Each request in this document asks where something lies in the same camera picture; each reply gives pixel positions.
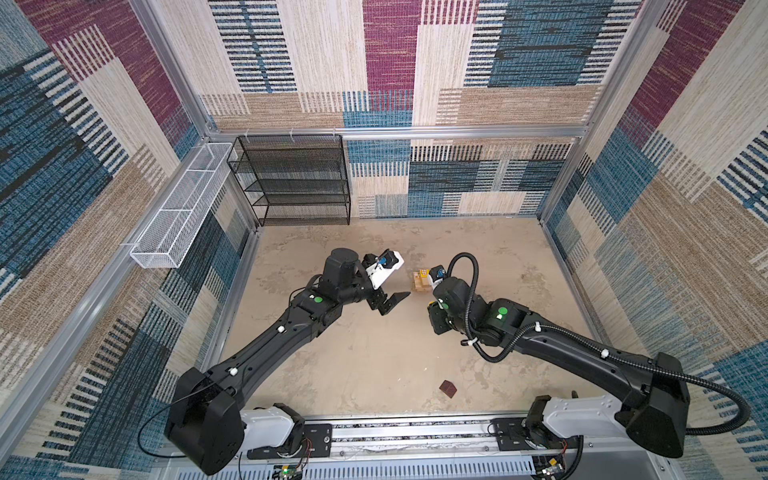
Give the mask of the light wood block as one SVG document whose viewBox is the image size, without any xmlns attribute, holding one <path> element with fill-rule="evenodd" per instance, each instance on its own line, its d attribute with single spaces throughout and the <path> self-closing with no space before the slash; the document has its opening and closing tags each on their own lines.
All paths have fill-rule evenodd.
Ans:
<svg viewBox="0 0 768 480">
<path fill-rule="evenodd" d="M 413 277 L 413 291 L 414 292 L 429 292 L 432 289 L 429 280 L 422 278 L 419 275 Z"/>
</svg>

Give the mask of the dark brown square block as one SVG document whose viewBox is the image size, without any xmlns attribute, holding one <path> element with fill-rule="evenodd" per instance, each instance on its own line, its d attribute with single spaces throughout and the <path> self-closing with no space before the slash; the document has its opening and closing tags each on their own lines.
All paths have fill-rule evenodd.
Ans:
<svg viewBox="0 0 768 480">
<path fill-rule="evenodd" d="M 439 386 L 439 391 L 446 395 L 448 398 L 453 398 L 456 395 L 458 389 L 453 382 L 449 380 L 443 380 Z"/>
</svg>

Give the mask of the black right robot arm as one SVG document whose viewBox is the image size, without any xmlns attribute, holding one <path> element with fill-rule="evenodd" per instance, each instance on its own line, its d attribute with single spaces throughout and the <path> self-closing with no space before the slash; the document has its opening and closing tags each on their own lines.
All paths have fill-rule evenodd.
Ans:
<svg viewBox="0 0 768 480">
<path fill-rule="evenodd" d="M 438 281 L 433 295 L 428 313 L 437 334 L 471 327 L 476 346 L 538 358 L 603 390 L 589 398 L 536 397 L 523 426 L 529 442 L 619 437 L 663 457 L 682 457 L 690 394 L 677 358 L 649 358 L 594 342 L 511 300 L 486 302 L 455 277 Z"/>
</svg>

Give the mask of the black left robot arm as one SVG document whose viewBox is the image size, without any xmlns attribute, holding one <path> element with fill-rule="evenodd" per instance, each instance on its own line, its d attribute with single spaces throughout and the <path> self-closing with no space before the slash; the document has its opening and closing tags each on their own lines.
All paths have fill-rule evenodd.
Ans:
<svg viewBox="0 0 768 480">
<path fill-rule="evenodd" d="M 388 314 L 407 293 L 388 295 L 385 281 L 404 260 L 390 249 L 359 256 L 336 248 L 322 273 L 291 294 L 281 316 L 244 348 L 177 381 L 165 426 L 166 438 L 204 474 L 214 475 L 233 459 L 259 449 L 294 457 L 306 446 L 305 420 L 285 404 L 248 411 L 247 400 L 292 354 L 327 330 L 344 306 L 365 302 Z"/>
</svg>

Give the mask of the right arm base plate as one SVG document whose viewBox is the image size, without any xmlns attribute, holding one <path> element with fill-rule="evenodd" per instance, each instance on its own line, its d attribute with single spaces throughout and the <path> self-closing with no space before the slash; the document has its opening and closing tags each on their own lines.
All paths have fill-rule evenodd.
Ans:
<svg viewBox="0 0 768 480">
<path fill-rule="evenodd" d="M 542 422 L 525 417 L 500 417 L 490 421 L 487 432 L 495 438 L 500 451 L 558 450 L 578 446 L 577 436 L 562 438 Z"/>
</svg>

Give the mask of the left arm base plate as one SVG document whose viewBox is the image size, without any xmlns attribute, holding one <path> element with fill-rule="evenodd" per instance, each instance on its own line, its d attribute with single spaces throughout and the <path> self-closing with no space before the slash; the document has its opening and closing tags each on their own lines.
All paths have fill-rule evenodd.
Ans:
<svg viewBox="0 0 768 480">
<path fill-rule="evenodd" d="M 248 460 L 295 460 L 305 454 L 306 442 L 309 440 L 309 459 L 329 458 L 333 440 L 333 425 L 331 423 L 307 424 L 303 429 L 302 441 L 293 445 L 288 441 L 287 447 L 262 447 L 246 452 Z"/>
</svg>

